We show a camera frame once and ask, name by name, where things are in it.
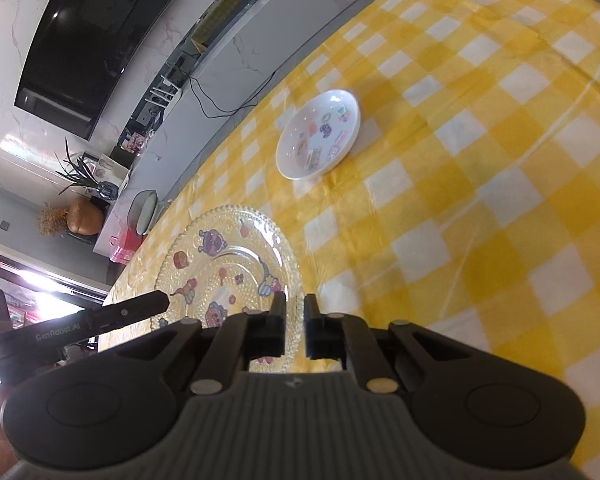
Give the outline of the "clear glass cartoon plate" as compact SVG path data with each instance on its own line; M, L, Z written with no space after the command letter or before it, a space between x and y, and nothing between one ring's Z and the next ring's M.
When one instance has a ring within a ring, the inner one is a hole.
M266 311L276 292L286 295L285 353L250 362L258 373L286 373L297 356L302 284L294 252L278 226L262 212L222 206L201 214L174 240L155 289L170 297L166 312L150 319L153 330L188 316L204 328L232 314Z

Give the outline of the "small white sticker dish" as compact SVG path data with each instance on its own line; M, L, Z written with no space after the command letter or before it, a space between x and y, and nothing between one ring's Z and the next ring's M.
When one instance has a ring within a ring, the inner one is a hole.
M321 177L335 168L358 138L358 100L347 90L325 91L297 110L278 139L278 172L291 181Z

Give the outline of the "red pink box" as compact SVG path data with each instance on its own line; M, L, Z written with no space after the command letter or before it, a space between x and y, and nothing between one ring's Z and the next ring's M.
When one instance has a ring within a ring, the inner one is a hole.
M110 255L109 260L113 263L124 264L131 261L135 253L143 244L144 238L128 226L122 226L117 235L110 237Z

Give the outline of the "grey white stool chair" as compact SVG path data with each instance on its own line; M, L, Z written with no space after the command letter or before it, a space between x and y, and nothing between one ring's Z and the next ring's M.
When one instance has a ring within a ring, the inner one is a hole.
M139 192L132 200L128 214L126 215L126 225L138 236L145 236L154 221L159 200L157 192L154 190L145 190Z

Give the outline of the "brown round vase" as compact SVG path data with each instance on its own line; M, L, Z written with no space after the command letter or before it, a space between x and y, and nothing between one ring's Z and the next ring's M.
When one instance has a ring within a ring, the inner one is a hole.
M100 233L104 222L104 213L90 200L79 197L67 207L46 206L38 216L38 232L44 236L62 232L93 236Z

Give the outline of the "potted plant blue vase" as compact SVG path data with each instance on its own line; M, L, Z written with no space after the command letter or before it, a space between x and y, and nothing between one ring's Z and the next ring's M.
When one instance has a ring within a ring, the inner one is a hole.
M83 188L109 203L118 199L125 178L125 168L107 155L94 159L84 152L71 153L68 140L65 140L65 157L56 157L56 160L60 167L57 174L69 182L60 194L69 188Z

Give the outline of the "yellow checkered tablecloth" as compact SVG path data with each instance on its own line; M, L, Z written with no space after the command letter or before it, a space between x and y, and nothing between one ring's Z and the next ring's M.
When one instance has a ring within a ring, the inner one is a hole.
M326 174L276 168L289 119L351 92ZM325 311L404 318L580 396L574 462L600 479L600 3L376 0L320 44L182 189L109 294L155 285L198 214L259 209Z

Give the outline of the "white wifi router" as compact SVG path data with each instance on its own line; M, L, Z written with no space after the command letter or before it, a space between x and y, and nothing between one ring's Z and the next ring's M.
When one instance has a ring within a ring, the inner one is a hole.
M162 119L166 119L180 102L183 89L166 76L160 75L158 81L149 88L146 101L158 107Z

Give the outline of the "black television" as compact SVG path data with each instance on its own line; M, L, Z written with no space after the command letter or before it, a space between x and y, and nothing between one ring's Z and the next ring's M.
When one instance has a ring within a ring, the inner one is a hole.
M136 50L172 0L50 0L15 106L88 140Z

